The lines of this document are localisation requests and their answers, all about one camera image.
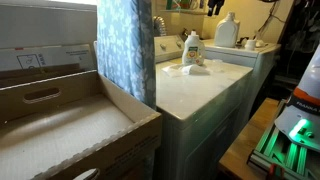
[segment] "white appliance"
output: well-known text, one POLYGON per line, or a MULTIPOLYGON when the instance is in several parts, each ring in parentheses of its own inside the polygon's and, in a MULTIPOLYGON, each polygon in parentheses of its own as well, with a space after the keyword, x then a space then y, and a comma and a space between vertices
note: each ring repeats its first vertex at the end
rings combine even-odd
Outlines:
POLYGON ((246 99, 241 109, 241 126, 247 124, 250 116, 263 102, 264 83, 279 58, 280 45, 266 43, 264 47, 255 48, 254 51, 247 51, 244 48, 224 48, 213 45, 213 40, 203 41, 206 47, 207 59, 221 59, 223 62, 247 66, 253 68, 252 77, 246 93, 246 99))
MULTIPOLYGON (((252 68, 222 63, 222 71, 210 75, 169 77, 162 68, 181 63, 181 43, 178 36, 155 38, 156 61, 161 62, 156 64, 156 100, 163 133, 154 179, 209 179, 233 141, 252 68)), ((214 69, 209 60, 204 67, 214 69)))

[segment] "curtain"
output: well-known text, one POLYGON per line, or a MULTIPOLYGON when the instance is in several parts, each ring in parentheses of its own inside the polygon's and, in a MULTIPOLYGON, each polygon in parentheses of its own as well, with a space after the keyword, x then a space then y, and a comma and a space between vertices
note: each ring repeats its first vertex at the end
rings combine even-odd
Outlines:
POLYGON ((156 108, 151 0, 98 0, 98 71, 156 108))

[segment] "countertop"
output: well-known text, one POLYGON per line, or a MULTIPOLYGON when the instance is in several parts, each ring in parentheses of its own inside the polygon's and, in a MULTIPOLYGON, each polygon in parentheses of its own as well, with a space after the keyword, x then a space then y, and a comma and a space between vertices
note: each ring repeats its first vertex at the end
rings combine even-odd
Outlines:
POLYGON ((170 77, 162 70, 175 64, 181 64, 181 59, 156 65, 156 101, 159 108, 181 121, 188 119, 210 100, 252 71, 252 68, 229 63, 220 62, 217 65, 211 60, 205 60, 201 66, 210 72, 207 75, 170 77))

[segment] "laundry detergent bottle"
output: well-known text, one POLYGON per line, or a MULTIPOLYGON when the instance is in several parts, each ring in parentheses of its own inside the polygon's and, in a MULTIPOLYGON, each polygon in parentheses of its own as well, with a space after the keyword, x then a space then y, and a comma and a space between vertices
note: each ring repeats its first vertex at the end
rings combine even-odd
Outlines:
POLYGON ((197 64, 201 66, 204 61, 205 47, 203 42, 200 41, 196 31, 192 31, 191 35, 188 35, 184 44, 184 51, 182 54, 182 64, 191 65, 197 64))
POLYGON ((214 45, 234 48, 236 45, 240 22, 236 21, 234 12, 228 12, 226 18, 221 20, 216 28, 214 45))

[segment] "cardboard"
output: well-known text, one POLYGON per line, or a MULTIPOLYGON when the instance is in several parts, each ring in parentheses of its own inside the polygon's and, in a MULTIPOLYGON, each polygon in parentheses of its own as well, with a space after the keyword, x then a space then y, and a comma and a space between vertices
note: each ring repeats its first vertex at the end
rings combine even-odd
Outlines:
POLYGON ((79 64, 80 68, 94 70, 93 62, 89 44, 0 50, 0 72, 67 64, 79 64))
POLYGON ((160 146, 161 114, 96 71, 0 89, 1 179, 112 179, 160 146))
POLYGON ((0 88, 84 72, 79 64, 0 72, 0 88))

